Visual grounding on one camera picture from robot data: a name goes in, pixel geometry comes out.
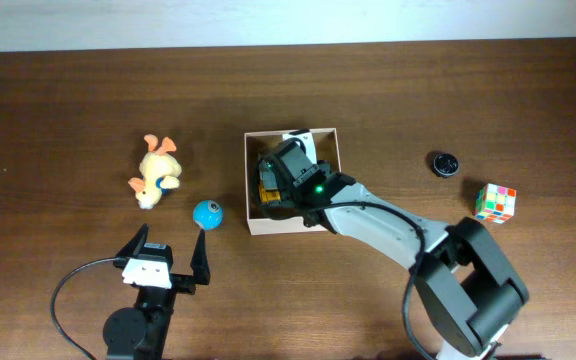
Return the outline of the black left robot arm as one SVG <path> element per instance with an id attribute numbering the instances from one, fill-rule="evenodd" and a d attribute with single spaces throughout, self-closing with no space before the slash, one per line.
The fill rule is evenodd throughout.
<path id="1" fill-rule="evenodd" d="M 174 274 L 172 248 L 148 241 L 144 224 L 117 253 L 113 266 L 122 280 L 138 290 L 131 307 L 113 312 L 103 328 L 108 359 L 161 359 L 179 294 L 193 295 L 211 280 L 205 231 L 200 230 L 190 262 L 190 275 Z"/>

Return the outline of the yellow grey toy truck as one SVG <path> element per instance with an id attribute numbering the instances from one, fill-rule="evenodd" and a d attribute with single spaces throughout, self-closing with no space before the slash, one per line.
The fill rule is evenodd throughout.
<path id="1" fill-rule="evenodd" d="M 281 193 L 276 177 L 272 172 L 262 172 L 259 175 L 259 196 L 263 204 L 277 204 L 281 201 Z"/>

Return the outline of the colourful puzzle cube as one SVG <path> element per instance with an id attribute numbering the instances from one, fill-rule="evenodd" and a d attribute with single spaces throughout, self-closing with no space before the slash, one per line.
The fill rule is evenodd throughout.
<path id="1" fill-rule="evenodd" d="M 479 220 L 503 224 L 515 215 L 517 191 L 492 183 L 477 194 L 473 215 Z"/>

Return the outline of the pink cardboard box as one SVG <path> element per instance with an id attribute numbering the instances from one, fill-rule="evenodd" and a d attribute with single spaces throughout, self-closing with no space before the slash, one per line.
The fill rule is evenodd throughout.
<path id="1" fill-rule="evenodd" d="M 334 170 L 340 171 L 340 154 L 336 128 L 314 128 L 310 130 L 317 158 L 331 164 Z M 306 227 L 302 218 L 291 218 L 276 221 L 265 217 L 257 208 L 253 199 L 252 176 L 259 154 L 283 141 L 283 135 L 290 130 L 248 132 L 244 138 L 244 164 L 246 180 L 246 220 L 252 235 L 273 235 L 308 232 L 326 232 L 321 225 Z"/>

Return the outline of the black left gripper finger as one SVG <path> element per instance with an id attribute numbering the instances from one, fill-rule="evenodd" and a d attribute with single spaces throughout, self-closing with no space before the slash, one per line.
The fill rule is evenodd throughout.
<path id="1" fill-rule="evenodd" d="M 211 273 L 207 259 L 205 230 L 199 231 L 193 255 L 190 262 L 194 282 L 198 285 L 209 285 Z"/>
<path id="2" fill-rule="evenodd" d="M 149 225 L 144 223 L 134 237 L 124 245 L 115 256 L 113 266 L 115 268 L 125 268 L 130 259 L 136 259 L 145 245 L 148 237 Z"/>

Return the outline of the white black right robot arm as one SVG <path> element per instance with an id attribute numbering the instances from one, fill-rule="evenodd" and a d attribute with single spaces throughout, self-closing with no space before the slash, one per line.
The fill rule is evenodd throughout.
<path id="1" fill-rule="evenodd" d="M 354 238 L 406 269 L 402 320 L 424 358 L 431 355 L 412 331 L 412 294 L 443 339 L 438 358 L 495 358 L 529 291 L 490 232 L 472 218 L 449 225 L 380 199 L 329 162 L 314 159 L 305 134 L 289 134 L 257 156 L 248 186 L 263 216 L 299 218 L 306 227 Z"/>

